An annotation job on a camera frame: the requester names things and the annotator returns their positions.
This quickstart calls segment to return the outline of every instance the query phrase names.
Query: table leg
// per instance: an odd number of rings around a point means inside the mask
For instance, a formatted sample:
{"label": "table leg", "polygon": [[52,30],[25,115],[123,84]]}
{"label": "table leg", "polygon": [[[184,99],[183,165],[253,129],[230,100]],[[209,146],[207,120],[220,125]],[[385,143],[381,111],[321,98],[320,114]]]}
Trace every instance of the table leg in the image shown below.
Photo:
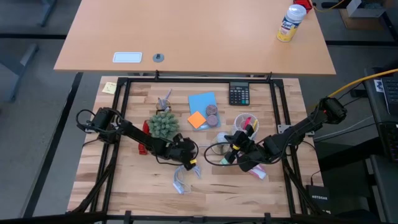
{"label": "table leg", "polygon": [[349,149],[334,153],[319,159],[319,167],[322,172],[342,167],[353,162],[369,158],[371,154],[382,154],[382,144],[379,137],[362,142]]}
{"label": "table leg", "polygon": [[37,46],[37,44],[32,44],[19,62],[17,59],[12,58],[10,55],[6,55],[4,53],[0,54],[0,63],[18,76],[17,81],[12,87],[9,96],[6,97],[6,101],[12,102],[15,100],[15,95],[19,88],[20,80],[25,73],[26,67],[33,59],[38,50],[39,47]]}
{"label": "table leg", "polygon": [[45,27],[50,17],[50,14],[54,9],[55,3],[57,3],[57,0],[42,0],[42,3],[44,8],[44,15],[42,21],[40,22],[40,26]]}

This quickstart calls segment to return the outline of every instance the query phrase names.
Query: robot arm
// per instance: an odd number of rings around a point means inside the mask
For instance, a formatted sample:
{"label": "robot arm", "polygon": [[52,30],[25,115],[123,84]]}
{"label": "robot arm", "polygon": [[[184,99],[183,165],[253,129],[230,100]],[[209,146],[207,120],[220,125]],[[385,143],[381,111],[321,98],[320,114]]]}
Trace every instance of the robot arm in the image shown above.
{"label": "robot arm", "polygon": [[259,163],[274,164],[282,158],[288,145],[300,144],[305,133],[319,130],[324,123],[338,124],[346,117],[347,110],[336,98],[321,99],[318,106],[307,118],[294,126],[286,129],[282,134],[274,134],[264,138],[255,144],[249,137],[253,134],[251,126],[247,126],[246,132],[237,131],[233,136],[225,136],[232,144],[235,151],[227,153],[225,159],[231,164],[235,158],[240,168],[247,172]]}
{"label": "robot arm", "polygon": [[[183,138],[179,133],[173,138],[173,141],[153,138],[136,128],[130,121],[123,119],[120,113],[112,108],[100,108],[92,121],[88,121],[87,124],[81,124],[78,121],[78,115],[79,113],[76,116],[78,128],[84,132],[92,130],[99,133],[100,141],[114,144],[121,135],[124,135],[145,145],[156,158],[181,162],[187,170],[192,169],[196,164],[194,160],[196,144],[189,138]],[[111,124],[114,118],[116,118],[116,125]]]}

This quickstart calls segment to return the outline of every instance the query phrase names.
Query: metal bracket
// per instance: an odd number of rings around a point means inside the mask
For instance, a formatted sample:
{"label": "metal bracket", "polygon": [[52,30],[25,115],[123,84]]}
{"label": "metal bracket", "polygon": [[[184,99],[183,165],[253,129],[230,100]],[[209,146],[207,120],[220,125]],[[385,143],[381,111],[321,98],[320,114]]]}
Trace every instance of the metal bracket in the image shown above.
{"label": "metal bracket", "polygon": [[275,80],[273,80],[274,81],[274,83],[275,83],[275,85],[278,87],[278,88],[284,88],[285,86],[284,86],[284,81],[283,80],[281,80],[281,79],[275,79]]}
{"label": "metal bracket", "polygon": [[160,74],[159,74],[159,71],[156,70],[156,71],[155,71],[155,80],[158,80],[158,79],[159,79],[159,75],[160,75]]}
{"label": "metal bracket", "polygon": [[196,217],[196,216],[194,216],[194,217],[192,217],[191,222],[192,223],[205,223],[205,222],[207,222],[207,220],[206,220],[206,217]]}
{"label": "metal bracket", "polygon": [[133,220],[131,220],[131,211],[127,210],[124,212],[123,224],[132,224]]}
{"label": "metal bracket", "polygon": [[[286,129],[290,128],[292,125],[287,125],[287,124],[278,124],[277,128],[278,128],[278,133],[282,134],[285,132]],[[305,133],[306,136],[308,137],[313,137],[315,135],[314,131],[310,131]]]}
{"label": "metal bracket", "polygon": [[126,78],[126,77],[118,78],[118,83],[117,83],[116,85],[122,86],[122,85],[124,85],[127,81],[128,81],[128,78]]}
{"label": "metal bracket", "polygon": [[264,222],[262,224],[271,224],[271,214],[264,213]]}

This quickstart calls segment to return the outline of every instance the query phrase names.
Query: jar lid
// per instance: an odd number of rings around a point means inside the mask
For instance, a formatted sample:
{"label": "jar lid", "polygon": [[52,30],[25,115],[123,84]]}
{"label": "jar lid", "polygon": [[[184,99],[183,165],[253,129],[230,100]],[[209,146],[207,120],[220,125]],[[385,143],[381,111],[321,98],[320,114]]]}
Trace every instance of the jar lid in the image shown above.
{"label": "jar lid", "polygon": [[286,13],[287,17],[294,21],[302,21],[306,14],[307,10],[304,8],[304,6],[299,4],[291,5]]}

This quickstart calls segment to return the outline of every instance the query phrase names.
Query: succulent plant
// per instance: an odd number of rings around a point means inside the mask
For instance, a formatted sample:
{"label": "succulent plant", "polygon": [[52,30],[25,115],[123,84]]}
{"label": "succulent plant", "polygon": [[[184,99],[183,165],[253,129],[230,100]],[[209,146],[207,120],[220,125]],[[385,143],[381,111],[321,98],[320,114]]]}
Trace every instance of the succulent plant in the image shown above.
{"label": "succulent plant", "polygon": [[147,120],[149,132],[154,138],[172,138],[178,131],[178,120],[170,112],[153,115]]}

